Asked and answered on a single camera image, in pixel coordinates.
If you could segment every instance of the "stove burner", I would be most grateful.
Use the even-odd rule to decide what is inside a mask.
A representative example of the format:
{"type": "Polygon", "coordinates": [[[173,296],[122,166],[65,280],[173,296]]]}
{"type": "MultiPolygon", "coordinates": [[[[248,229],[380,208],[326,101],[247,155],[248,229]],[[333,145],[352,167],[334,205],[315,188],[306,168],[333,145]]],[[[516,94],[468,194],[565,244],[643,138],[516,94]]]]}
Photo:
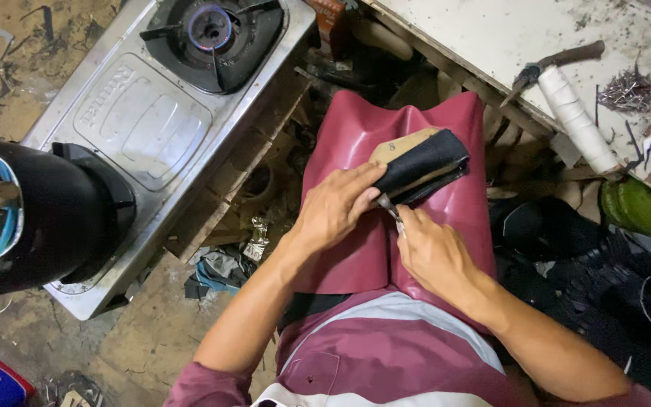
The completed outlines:
{"type": "Polygon", "coordinates": [[[200,7],[187,25],[187,35],[203,51],[212,51],[225,45],[232,35],[230,16],[221,7],[200,7]]]}
{"type": "Polygon", "coordinates": [[[255,73],[283,18],[278,0],[163,0],[140,38],[179,78],[220,95],[255,73]]]}

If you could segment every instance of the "wooden table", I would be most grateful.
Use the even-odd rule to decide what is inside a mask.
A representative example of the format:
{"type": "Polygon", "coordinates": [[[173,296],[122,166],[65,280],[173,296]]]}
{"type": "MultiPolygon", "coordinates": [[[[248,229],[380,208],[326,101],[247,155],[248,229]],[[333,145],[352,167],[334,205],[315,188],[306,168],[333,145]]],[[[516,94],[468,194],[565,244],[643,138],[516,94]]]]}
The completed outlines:
{"type": "MultiPolygon", "coordinates": [[[[525,63],[598,39],[602,39],[607,48],[600,61],[585,61],[562,68],[592,116],[596,85],[603,88],[620,71],[633,67],[635,61],[641,73],[651,76],[651,9],[638,2],[363,1],[381,13],[377,15],[380,20],[385,17],[411,34],[411,42],[415,45],[421,43],[438,50],[503,94],[511,89],[514,77],[525,63]]],[[[519,101],[523,110],[538,122],[563,130],[538,87],[523,92],[519,101]]],[[[625,115],[599,106],[602,135],[611,142],[610,146],[624,163],[637,159],[625,120],[629,121],[641,147],[643,135],[651,123],[651,110],[646,114],[625,115]]],[[[651,156],[646,170],[640,165],[633,175],[644,180],[650,172],[651,156]]]]}

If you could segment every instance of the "white tape roll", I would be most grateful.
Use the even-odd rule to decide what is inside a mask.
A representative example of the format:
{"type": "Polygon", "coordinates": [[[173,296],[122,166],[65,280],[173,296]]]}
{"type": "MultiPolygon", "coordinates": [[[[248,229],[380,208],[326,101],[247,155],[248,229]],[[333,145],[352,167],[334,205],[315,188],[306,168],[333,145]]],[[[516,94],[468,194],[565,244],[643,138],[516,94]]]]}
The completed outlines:
{"type": "Polygon", "coordinates": [[[601,174],[617,170],[620,167],[617,158],[561,70],[555,66],[545,69],[539,76],[539,89],[544,93],[557,120],[564,125],[566,134],[594,172],[601,174]]]}

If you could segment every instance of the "gas stove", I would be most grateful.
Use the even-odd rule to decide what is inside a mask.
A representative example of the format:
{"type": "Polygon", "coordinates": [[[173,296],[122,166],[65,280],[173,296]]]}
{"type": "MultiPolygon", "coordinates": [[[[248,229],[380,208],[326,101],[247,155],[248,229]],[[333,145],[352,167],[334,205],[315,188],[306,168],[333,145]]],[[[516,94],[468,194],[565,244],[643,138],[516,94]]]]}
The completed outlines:
{"type": "Polygon", "coordinates": [[[122,8],[22,142],[85,147],[134,194],[134,220],[104,265],[44,287],[77,319],[122,297],[314,21],[301,0],[130,0],[122,8]]]}

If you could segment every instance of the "right hand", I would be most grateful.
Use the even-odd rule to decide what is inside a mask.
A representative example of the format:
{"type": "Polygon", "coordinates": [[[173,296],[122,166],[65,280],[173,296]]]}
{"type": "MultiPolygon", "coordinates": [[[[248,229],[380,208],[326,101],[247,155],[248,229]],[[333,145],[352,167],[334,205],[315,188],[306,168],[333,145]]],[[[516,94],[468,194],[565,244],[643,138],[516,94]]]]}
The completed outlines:
{"type": "Polygon", "coordinates": [[[423,288],[466,314],[486,301],[484,286],[493,280],[471,260],[458,232],[437,225],[422,209],[398,205],[405,235],[399,235],[401,261],[423,288]]]}

